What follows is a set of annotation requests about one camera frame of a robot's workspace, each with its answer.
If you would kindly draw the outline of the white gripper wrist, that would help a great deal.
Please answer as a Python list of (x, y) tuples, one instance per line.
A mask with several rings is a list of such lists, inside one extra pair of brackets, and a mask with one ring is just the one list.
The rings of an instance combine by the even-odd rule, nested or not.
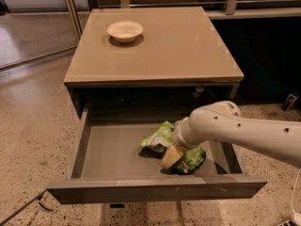
[(188, 118), (175, 122), (173, 140), (176, 145), (169, 146), (162, 158), (161, 166), (164, 169), (169, 169), (177, 161), (179, 161), (183, 156), (183, 150), (187, 151), (195, 149), (201, 143), (201, 139), (197, 138), (197, 136), (193, 134)]

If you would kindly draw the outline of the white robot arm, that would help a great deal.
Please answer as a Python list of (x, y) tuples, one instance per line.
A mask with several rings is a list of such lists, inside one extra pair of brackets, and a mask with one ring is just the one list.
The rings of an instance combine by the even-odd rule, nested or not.
[(231, 101), (201, 106), (177, 121), (162, 166), (170, 168), (206, 140), (232, 143), (301, 168), (300, 122), (243, 118)]

